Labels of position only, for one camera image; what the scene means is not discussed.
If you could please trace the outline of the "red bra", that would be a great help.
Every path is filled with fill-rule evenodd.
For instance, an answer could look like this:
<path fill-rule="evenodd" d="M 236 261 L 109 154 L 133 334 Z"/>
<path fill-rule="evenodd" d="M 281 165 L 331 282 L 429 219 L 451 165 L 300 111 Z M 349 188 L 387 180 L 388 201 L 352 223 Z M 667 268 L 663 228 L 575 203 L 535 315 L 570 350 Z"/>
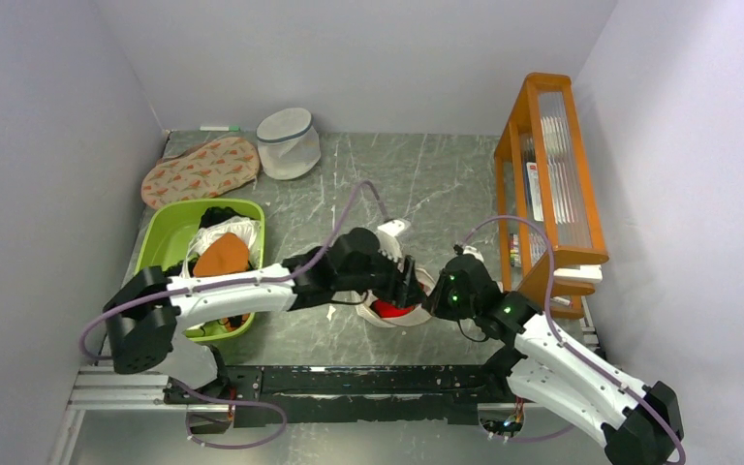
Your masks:
<path fill-rule="evenodd" d="M 370 308 L 379 318 L 389 320 L 401 318 L 410 314 L 415 309 L 415 305 L 396 307 L 391 303 L 377 299 L 371 303 Z"/>

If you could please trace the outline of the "beige mesh laundry bag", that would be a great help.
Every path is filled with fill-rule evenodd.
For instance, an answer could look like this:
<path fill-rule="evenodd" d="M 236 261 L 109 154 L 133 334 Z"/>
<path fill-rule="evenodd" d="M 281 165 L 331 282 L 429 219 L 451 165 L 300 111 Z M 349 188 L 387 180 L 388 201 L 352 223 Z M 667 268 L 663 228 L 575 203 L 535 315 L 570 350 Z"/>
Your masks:
<path fill-rule="evenodd" d="M 395 219 L 383 223 L 375 230 L 381 250 L 399 265 L 403 265 L 405 260 L 399 236 L 409 228 L 408 221 Z M 360 303 L 355 305 L 355 310 L 367 323 L 383 328 L 418 326 L 431 319 L 430 314 L 419 304 L 396 307 L 372 294 L 362 297 Z"/>

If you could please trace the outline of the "orange bra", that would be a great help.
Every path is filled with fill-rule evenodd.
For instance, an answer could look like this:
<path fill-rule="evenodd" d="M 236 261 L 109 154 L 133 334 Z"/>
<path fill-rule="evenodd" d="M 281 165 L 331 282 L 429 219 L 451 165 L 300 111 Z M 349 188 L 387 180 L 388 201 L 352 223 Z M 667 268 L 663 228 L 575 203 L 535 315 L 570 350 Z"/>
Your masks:
<path fill-rule="evenodd" d="M 193 268 L 195 277 L 215 277 L 250 269 L 247 244 L 231 232 L 224 233 L 202 252 Z"/>

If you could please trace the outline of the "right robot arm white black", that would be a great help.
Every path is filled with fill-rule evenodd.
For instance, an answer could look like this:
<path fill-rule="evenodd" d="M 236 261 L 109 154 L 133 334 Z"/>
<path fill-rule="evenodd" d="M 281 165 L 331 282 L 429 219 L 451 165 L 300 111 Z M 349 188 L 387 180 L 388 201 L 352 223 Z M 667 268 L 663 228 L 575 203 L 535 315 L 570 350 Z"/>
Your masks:
<path fill-rule="evenodd" d="M 481 260 L 457 256 L 427 299 L 443 320 L 472 320 L 503 348 L 484 365 L 494 400 L 530 400 L 581 430 L 612 464 L 666 464 L 678 455 L 683 424 L 676 392 L 609 364 L 546 318 L 520 292 L 504 292 Z"/>

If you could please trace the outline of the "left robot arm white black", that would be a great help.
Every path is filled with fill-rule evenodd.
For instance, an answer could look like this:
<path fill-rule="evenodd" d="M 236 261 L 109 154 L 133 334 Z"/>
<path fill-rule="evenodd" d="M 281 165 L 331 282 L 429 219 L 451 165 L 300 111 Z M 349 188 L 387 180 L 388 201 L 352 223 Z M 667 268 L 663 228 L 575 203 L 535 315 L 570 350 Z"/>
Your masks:
<path fill-rule="evenodd" d="M 420 305 L 426 298 L 414 258 L 385 251 L 379 237 L 365 228 L 249 272 L 183 279 L 151 267 L 105 306 L 112 367 L 120 375 L 161 373 L 214 403 L 228 393 L 230 376 L 211 348 L 185 336 L 188 327 L 317 307 L 342 292 L 369 293 L 398 308 Z"/>

